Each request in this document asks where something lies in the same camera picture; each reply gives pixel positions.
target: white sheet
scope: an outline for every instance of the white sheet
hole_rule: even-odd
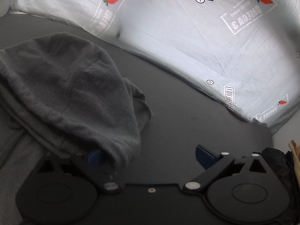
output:
[[[73,23],[143,56],[246,119],[267,123],[273,133],[300,106],[300,0],[11,0],[10,4],[26,13]]]

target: silver screw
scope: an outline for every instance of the silver screw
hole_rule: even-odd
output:
[[[106,190],[108,190],[108,191],[113,191],[113,190],[118,189],[118,188],[119,188],[119,185],[116,184],[116,183],[111,182],[111,183],[106,183],[106,184],[104,184],[104,188],[105,188]]]
[[[155,193],[155,192],[156,192],[156,189],[155,189],[155,188],[149,188],[149,189],[148,189],[148,192],[149,192],[149,193]]]
[[[188,183],[185,184],[185,186],[189,190],[197,190],[201,187],[201,184],[199,184],[197,182],[188,182]]]

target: white wall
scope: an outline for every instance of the white wall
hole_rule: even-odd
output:
[[[300,145],[300,110],[273,135],[273,148],[286,153],[291,140]]]
[[[10,0],[0,0],[0,17],[5,15],[9,9]]]

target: gray mat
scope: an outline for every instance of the gray mat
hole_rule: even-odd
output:
[[[141,134],[139,159],[120,173],[117,181],[182,185],[204,171],[195,158],[197,144],[216,153],[230,152],[237,158],[272,148],[267,127],[237,119],[224,106],[173,75],[80,28],[31,15],[6,14],[0,18],[0,49],[63,31],[104,48],[121,75],[145,93],[154,113]]]

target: blue gripper pad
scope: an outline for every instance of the blue gripper pad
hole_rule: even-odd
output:
[[[87,163],[91,167],[98,167],[104,163],[104,151],[95,150],[92,151],[87,157]]]
[[[218,161],[214,155],[210,154],[201,146],[196,147],[196,159],[200,163],[200,165],[205,168],[205,170],[210,168]]]

